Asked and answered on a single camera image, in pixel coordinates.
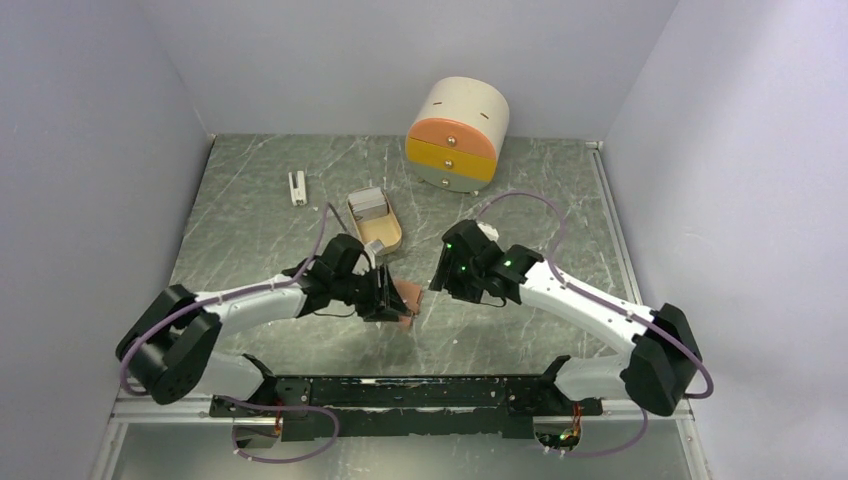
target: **tan tray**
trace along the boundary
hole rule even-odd
[[[392,203],[389,202],[389,197],[386,196],[386,192],[383,192],[382,189],[380,191],[383,193],[383,198],[386,199],[386,205],[389,207],[389,214],[384,217],[357,222],[356,217],[353,215],[353,209],[350,207],[350,202],[345,200],[345,203],[347,204],[347,211],[350,213],[350,218],[353,220],[353,225],[356,227],[356,233],[359,235],[362,243],[368,244],[379,240],[383,244],[383,247],[385,247],[380,251],[380,255],[386,255],[400,247],[403,232],[400,229],[397,216],[395,216]]]

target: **stack of cards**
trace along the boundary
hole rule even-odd
[[[347,196],[347,201],[357,222],[366,222],[389,214],[389,204],[380,187],[353,192]]]

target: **gray wall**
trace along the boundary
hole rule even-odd
[[[677,0],[141,0],[215,133],[404,134],[451,75],[510,133],[600,139]]]
[[[848,4],[681,0],[604,158],[645,297],[690,315],[716,479],[848,478]]]
[[[0,10],[0,478],[86,478],[208,139],[135,3]]]

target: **gray marble surface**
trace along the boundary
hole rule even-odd
[[[579,141],[508,138],[493,182],[478,197],[420,183],[394,136],[221,135],[174,268],[172,283],[219,290],[264,280],[296,265],[318,234],[326,201],[343,206],[358,188],[383,186],[403,228],[403,245],[385,257],[395,278],[422,285],[434,273],[440,237],[512,188],[553,199],[568,232],[557,260],[572,275],[624,296],[623,278],[589,156]],[[307,172],[309,205],[291,204],[287,173]],[[532,199],[508,198],[484,220],[501,245],[544,251],[558,225]],[[348,215],[343,219],[352,228]],[[340,231],[328,221],[326,242]],[[333,313],[349,307],[335,305]],[[357,317],[280,320],[219,341],[249,352],[278,374],[459,374],[541,372],[557,356],[612,353],[562,319],[528,307],[493,308],[425,291],[409,332]]]

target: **table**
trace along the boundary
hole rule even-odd
[[[403,137],[221,135],[188,219],[171,283],[219,290],[269,278],[308,254],[325,202],[343,207],[351,191],[380,185],[403,229],[401,248],[385,261],[395,278],[426,287],[439,258],[442,233],[458,220],[474,217],[495,195],[521,189],[541,193],[562,209],[567,235],[555,256],[561,268],[633,300],[638,290],[622,255],[623,242],[599,167],[597,152],[582,141],[507,138],[494,180],[473,196],[420,182],[404,158]],[[296,170],[307,173],[308,206],[291,203],[287,174]],[[339,210],[352,230],[346,211]],[[519,243],[538,251],[547,248],[558,226],[545,205],[520,197],[492,207],[483,220],[498,228],[502,246]],[[334,221],[327,225],[324,243],[340,231]],[[325,312],[349,310],[332,305]],[[309,375],[540,373],[557,355],[612,353],[546,312],[517,305],[471,305],[430,291],[425,291],[422,311],[410,331],[357,317],[310,315],[222,339],[218,350],[249,352],[277,374]],[[197,399],[187,399],[182,404],[193,406],[179,407],[181,413],[173,415],[155,405],[129,403],[133,401],[118,399],[110,432],[120,437],[123,448],[108,457],[113,460],[106,470],[114,476],[102,478],[211,478],[222,472],[244,473],[248,467],[253,468],[252,478],[276,478],[280,468],[288,468],[287,478],[374,479],[400,473],[404,478],[448,479],[564,471],[558,460],[527,450],[527,441],[497,435],[343,438],[320,460],[287,467],[245,465],[224,453],[229,450],[229,426],[220,424],[223,419],[204,423],[185,417],[185,412],[202,416],[208,398],[200,398],[199,408],[191,403]],[[587,427],[586,451],[617,445],[638,429],[641,417],[632,405],[611,403],[608,408],[613,413],[609,417],[588,420],[594,428]],[[703,470],[699,450],[691,444],[693,432],[688,404],[682,404],[679,414],[652,421],[636,447],[605,459],[567,459],[565,471],[583,472],[579,478],[692,478],[697,476],[693,472]],[[314,445],[277,447],[286,456]]]

